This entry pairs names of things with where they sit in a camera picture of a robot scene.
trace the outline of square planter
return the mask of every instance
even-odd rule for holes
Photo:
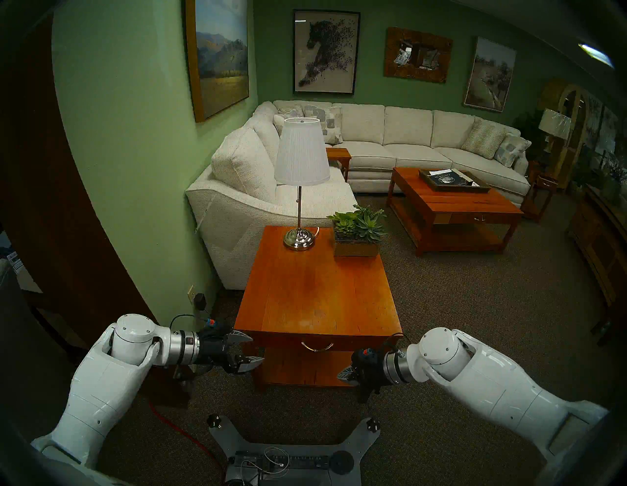
[[[333,256],[377,256],[379,245],[363,240],[338,240],[333,223]]]

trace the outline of white sofa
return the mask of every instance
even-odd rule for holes
[[[330,227],[327,215],[353,210],[353,192],[386,193],[396,166],[469,169],[517,206],[529,190],[524,154],[508,169],[461,150],[475,121],[472,115],[353,103],[264,102],[244,126],[224,138],[212,165],[186,191],[198,231],[228,289],[246,287],[265,226],[296,225],[297,189],[277,185],[273,177],[279,136],[272,118],[278,108],[297,104],[341,106],[344,141],[336,147],[352,156],[348,184],[331,167],[328,182],[303,188],[303,226]]]
[[[198,231],[228,289],[246,288],[265,226],[297,223],[296,187],[277,185],[273,177],[279,142],[272,124],[276,112],[272,103],[260,105],[243,127],[225,137],[212,164],[186,191]],[[237,164],[241,176],[231,184],[218,180],[227,177],[221,173],[225,161]],[[214,165],[221,167],[217,177]],[[328,215],[354,211],[357,201],[350,186],[340,169],[330,169],[329,181],[303,188],[302,226],[331,227]],[[252,176],[246,178],[244,172]]]
[[[525,154],[507,168],[461,149],[475,121],[472,115],[354,103],[274,102],[276,108],[296,104],[342,107],[344,143],[335,147],[345,147],[352,155],[348,182],[355,193],[386,193],[396,166],[469,170],[518,207],[529,190]],[[501,126],[520,136],[519,130]]]

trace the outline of red cable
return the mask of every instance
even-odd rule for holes
[[[174,423],[170,422],[167,418],[165,418],[163,415],[161,415],[159,412],[157,412],[157,410],[155,409],[155,406],[152,404],[151,401],[148,402],[148,405],[150,406],[150,409],[157,416],[157,418],[159,420],[161,420],[167,426],[172,427],[174,430],[176,430],[182,436],[187,437],[194,444],[196,444],[200,449],[202,449],[205,452],[205,454],[207,454],[207,456],[211,457],[213,459],[213,461],[216,463],[216,466],[218,466],[218,469],[220,469],[220,473],[222,475],[224,475],[224,470],[222,469],[222,465],[220,464],[218,459],[213,455],[213,452],[211,452],[209,449],[207,449],[202,442],[200,442],[195,437],[191,436],[190,434],[185,432],[182,428],[180,428],[177,425],[175,425]]]

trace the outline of book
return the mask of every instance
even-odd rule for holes
[[[473,181],[456,170],[431,171],[429,177],[439,186],[469,186]]]

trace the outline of wooden cabinet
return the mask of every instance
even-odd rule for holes
[[[586,91],[563,79],[552,79],[542,90],[538,109],[549,108],[571,119],[571,131],[567,140],[555,138],[551,149],[549,175],[557,179],[557,187],[565,189],[571,180],[572,169],[586,136],[586,120],[589,114]]]
[[[627,295],[626,215],[588,186],[570,231],[611,305]]]

